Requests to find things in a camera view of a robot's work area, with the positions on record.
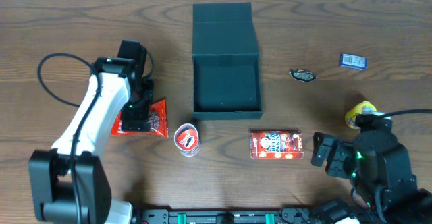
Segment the orange Hacks candy bag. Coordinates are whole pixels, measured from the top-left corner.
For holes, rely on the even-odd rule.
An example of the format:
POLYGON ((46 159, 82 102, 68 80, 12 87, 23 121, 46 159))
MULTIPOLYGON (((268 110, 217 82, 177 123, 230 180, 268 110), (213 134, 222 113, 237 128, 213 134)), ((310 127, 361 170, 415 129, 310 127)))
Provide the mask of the orange Hacks candy bag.
POLYGON ((132 129, 130 126, 123 128, 124 121, 122 113, 126 111, 121 110, 115 118, 113 127, 111 128, 111 135, 114 136, 128 136, 135 134, 149 134, 154 136, 168 137, 168 124, 167 124, 167 110, 166 100, 162 99, 153 103, 149 107, 148 119, 144 126, 140 126, 137 130, 132 129))

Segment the black gift box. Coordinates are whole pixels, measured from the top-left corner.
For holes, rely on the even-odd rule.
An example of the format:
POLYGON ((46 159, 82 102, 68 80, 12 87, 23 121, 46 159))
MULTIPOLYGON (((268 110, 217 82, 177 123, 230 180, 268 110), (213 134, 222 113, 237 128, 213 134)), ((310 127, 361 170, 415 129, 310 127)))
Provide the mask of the black gift box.
POLYGON ((195 4, 194 118, 260 119, 259 57, 250 3, 195 4))

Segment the red Pringles can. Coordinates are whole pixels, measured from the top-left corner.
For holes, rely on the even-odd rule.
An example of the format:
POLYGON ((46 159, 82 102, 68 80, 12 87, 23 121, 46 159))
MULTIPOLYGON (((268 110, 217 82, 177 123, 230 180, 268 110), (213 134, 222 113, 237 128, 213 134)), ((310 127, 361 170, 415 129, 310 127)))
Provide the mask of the red Pringles can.
POLYGON ((198 130, 191 123, 185 123, 176 130, 174 142, 179 151, 186 157, 195 156, 201 147, 198 130))

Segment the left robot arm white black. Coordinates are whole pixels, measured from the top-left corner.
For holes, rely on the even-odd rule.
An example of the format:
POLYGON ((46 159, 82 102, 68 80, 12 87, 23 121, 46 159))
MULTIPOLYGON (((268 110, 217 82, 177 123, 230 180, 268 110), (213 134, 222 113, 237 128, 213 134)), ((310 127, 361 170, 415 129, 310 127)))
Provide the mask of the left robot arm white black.
POLYGON ((141 223, 138 207, 112 197, 102 158, 116 119, 121 130, 150 130, 153 81, 144 73, 150 57, 138 41, 124 40, 115 57, 87 65, 88 90, 73 120, 50 150, 34 151, 28 162, 38 221, 141 223))

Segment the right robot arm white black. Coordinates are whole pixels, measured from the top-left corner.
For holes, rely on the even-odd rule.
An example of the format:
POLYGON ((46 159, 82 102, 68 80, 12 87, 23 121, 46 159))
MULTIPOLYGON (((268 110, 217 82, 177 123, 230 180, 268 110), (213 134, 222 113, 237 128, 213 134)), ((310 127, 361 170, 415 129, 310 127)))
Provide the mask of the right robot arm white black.
POLYGON ((310 212, 311 223, 430 223, 431 193, 420 189, 407 148, 392 133, 394 113, 358 114, 353 140, 315 132, 312 165, 348 179, 352 195, 366 207, 350 208, 340 199, 310 212))

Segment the yellow Mentos bottle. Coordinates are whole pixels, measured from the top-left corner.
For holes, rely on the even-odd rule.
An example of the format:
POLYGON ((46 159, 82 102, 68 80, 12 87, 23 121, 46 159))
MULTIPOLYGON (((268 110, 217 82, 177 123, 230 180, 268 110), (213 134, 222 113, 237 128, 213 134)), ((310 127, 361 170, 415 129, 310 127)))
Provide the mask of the yellow Mentos bottle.
POLYGON ((360 128, 356 125, 356 116, 361 115, 367 111, 376 111, 376 107, 370 103, 369 101, 363 101, 356 106, 354 106, 351 110, 349 110, 344 117, 345 123, 349 128, 353 130, 359 130, 360 128))

